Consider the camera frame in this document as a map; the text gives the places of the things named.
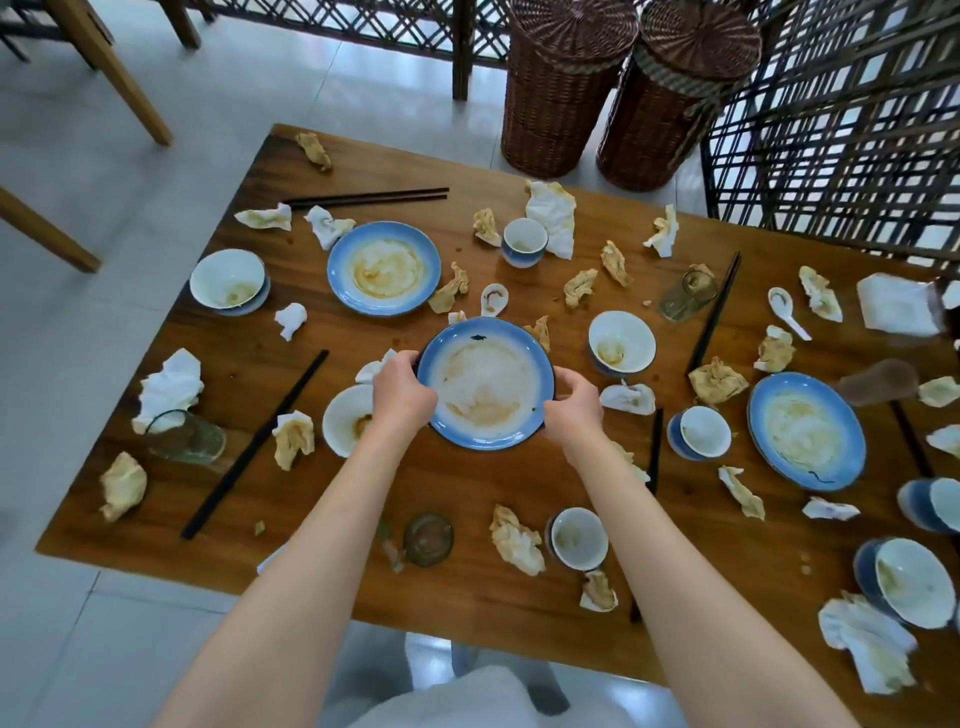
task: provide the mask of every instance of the person's right hand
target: person's right hand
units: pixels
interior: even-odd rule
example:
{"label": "person's right hand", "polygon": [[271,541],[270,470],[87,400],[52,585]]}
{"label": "person's right hand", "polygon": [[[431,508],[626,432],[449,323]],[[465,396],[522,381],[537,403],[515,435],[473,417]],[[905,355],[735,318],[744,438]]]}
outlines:
{"label": "person's right hand", "polygon": [[399,352],[373,378],[371,426],[386,426],[392,434],[412,439],[430,422],[437,409],[437,393],[417,381],[413,372],[416,359],[417,352]]}
{"label": "person's right hand", "polygon": [[603,434],[603,406],[597,388],[572,369],[554,367],[554,375],[572,391],[543,403],[546,436],[567,450],[580,435]]}

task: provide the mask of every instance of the wooden tabletop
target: wooden tabletop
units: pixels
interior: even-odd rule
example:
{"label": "wooden tabletop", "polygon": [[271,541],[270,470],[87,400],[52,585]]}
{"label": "wooden tabletop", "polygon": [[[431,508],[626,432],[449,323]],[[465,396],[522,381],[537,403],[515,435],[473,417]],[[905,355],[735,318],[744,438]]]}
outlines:
{"label": "wooden tabletop", "polygon": [[[521,217],[528,195],[523,178],[321,134],[334,162],[329,175],[307,162],[293,141],[302,130],[274,127],[250,172],[214,232],[204,254],[223,248],[253,251],[267,264],[273,289],[266,305],[241,318],[224,318],[200,309],[181,294],[143,358],[104,432],[87,457],[73,486],[37,545],[37,550],[102,567],[144,573],[208,589],[240,594],[255,578],[255,566],[281,546],[324,491],[343,461],[319,445],[300,456],[291,472],[279,469],[273,441],[254,458],[233,491],[193,541],[180,530],[203,502],[219,475],[212,470],[151,457],[130,420],[138,411],[139,380],[158,371],[180,347],[203,364],[205,388],[195,412],[228,430],[228,448],[237,452],[271,415],[283,395],[316,353],[330,356],[297,401],[319,430],[330,399],[353,383],[360,367],[389,349],[420,349],[446,324],[446,316],[428,307],[395,319],[374,319],[343,306],[327,284],[324,253],[302,214],[292,232],[254,231],[233,219],[248,208],[273,207],[284,198],[380,189],[448,185],[445,202],[338,209],[358,224],[398,220],[425,231],[444,261],[456,260],[470,276],[469,294],[456,308],[479,313],[484,286],[498,281],[510,290],[502,318],[532,324],[550,315],[552,361],[582,372],[598,386],[609,384],[589,364],[587,329],[593,316],[607,309],[634,312],[657,337],[657,357],[632,381],[653,387],[669,418],[689,406],[692,390],[684,370],[707,312],[683,324],[665,321],[656,301],[677,283],[692,263],[706,263],[718,275],[740,251],[743,261],[708,356],[719,355],[751,382],[756,348],[768,324],[775,323],[765,293],[772,285],[805,301],[797,279],[803,264],[833,280],[844,306],[843,324],[813,316],[805,304],[798,318],[813,334],[800,344],[792,369],[832,382],[839,376],[891,355],[901,355],[884,335],[862,325],[853,293],[856,281],[875,271],[922,278],[920,268],[882,260],[793,236],[740,228],[680,215],[680,232],[670,258],[642,247],[654,231],[662,209],[643,203],[571,190],[577,199],[576,248],[572,261],[548,255],[536,267],[508,266],[499,251],[472,234],[472,214],[492,208],[498,226]],[[600,266],[600,249],[613,240],[627,258],[635,281],[623,289]],[[577,272],[600,269],[595,295],[581,307],[564,308],[562,288]],[[654,305],[646,307],[645,301]],[[309,318],[286,342],[279,336],[274,312],[302,303]],[[956,358],[946,340],[928,344],[910,356],[924,362],[924,376],[951,374]],[[911,666],[922,687],[892,698],[866,695],[850,655],[826,646],[817,626],[817,611],[841,590],[856,591],[851,560],[864,541],[889,535],[915,538],[933,548],[954,579],[956,554],[948,540],[912,526],[897,510],[896,489],[918,476],[900,428],[887,405],[858,410],[868,444],[867,470],[842,494],[863,515],[851,522],[811,521],[801,514],[807,494],[776,475],[754,448],[746,428],[748,395],[721,405],[738,435],[723,464],[742,467],[744,483],[763,497],[766,522],[748,520],[717,478],[719,463],[689,463],[664,443],[658,498],[691,541],[781,633],[820,670],[865,725],[956,725],[960,716],[960,635],[955,631],[912,630],[921,649]],[[946,411],[910,406],[910,416],[928,426],[950,419]],[[653,418],[609,411],[607,433],[645,467]],[[143,503],[114,524],[98,513],[103,502],[100,474],[121,450],[147,470],[150,485]],[[937,467],[958,470],[956,461]],[[646,630],[629,622],[630,593],[611,552],[606,564],[620,607],[598,615],[578,606],[579,574],[548,556],[547,571],[531,578],[503,562],[491,540],[489,525],[496,503],[510,506],[520,520],[542,531],[565,507],[589,507],[587,494],[560,450],[542,434],[522,445],[494,453],[457,448],[430,428],[415,439],[401,464],[387,500],[384,518],[395,532],[422,512],[446,516],[454,526],[450,557],[433,569],[409,566],[394,574],[378,546],[372,546],[357,596],[354,616],[397,629],[422,632],[463,643],[505,649],[534,658],[605,670],[654,682],[665,677]],[[253,525],[266,532],[254,537]],[[802,554],[812,573],[801,573]]]}

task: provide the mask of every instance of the tile floor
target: tile floor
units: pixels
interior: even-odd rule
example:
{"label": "tile floor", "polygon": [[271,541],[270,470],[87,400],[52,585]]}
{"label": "tile floor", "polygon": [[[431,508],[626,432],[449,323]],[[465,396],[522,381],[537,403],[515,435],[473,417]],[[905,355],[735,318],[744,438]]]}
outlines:
{"label": "tile floor", "polygon": [[[180,47],[158,5],[95,0],[123,62],[173,129],[157,147],[74,49],[0,48],[0,185],[104,265],[84,276],[0,223],[0,724],[144,726],[234,602],[48,559],[33,546],[82,465],[220,219],[263,136],[288,122],[477,166],[499,154],[505,75],[477,68],[470,101],[450,99],[450,66],[221,18],[204,47]],[[598,129],[564,182],[613,194],[592,162]],[[696,159],[644,199],[706,213]],[[51,452],[47,443],[56,443]],[[449,645],[354,623],[331,701],[374,652],[449,679]],[[532,670],[516,656],[478,662]],[[682,726],[669,691],[553,666],[570,699],[605,692],[644,726]],[[407,681],[405,671],[388,676]],[[124,699],[118,700],[118,694]],[[324,725],[342,723],[332,708]]]}

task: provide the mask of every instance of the person's right arm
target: person's right arm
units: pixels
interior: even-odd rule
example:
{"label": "person's right arm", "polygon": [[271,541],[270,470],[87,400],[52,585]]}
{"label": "person's right arm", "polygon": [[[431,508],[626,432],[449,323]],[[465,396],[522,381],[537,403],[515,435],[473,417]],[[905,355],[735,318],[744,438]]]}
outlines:
{"label": "person's right arm", "polygon": [[544,403],[546,434],[580,474],[692,728],[857,728],[810,664],[687,540],[603,432],[597,389]]}

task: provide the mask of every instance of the wicker basket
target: wicker basket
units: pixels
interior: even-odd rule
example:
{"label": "wicker basket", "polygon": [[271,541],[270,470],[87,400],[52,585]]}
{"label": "wicker basket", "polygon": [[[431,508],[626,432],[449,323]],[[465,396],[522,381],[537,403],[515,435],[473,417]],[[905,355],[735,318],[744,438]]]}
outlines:
{"label": "wicker basket", "polygon": [[669,182],[759,59],[759,32],[737,8],[652,0],[597,150],[600,173],[636,192]]}
{"label": "wicker basket", "polygon": [[559,177],[580,161],[638,23],[629,0],[514,0],[500,149],[516,169]]}

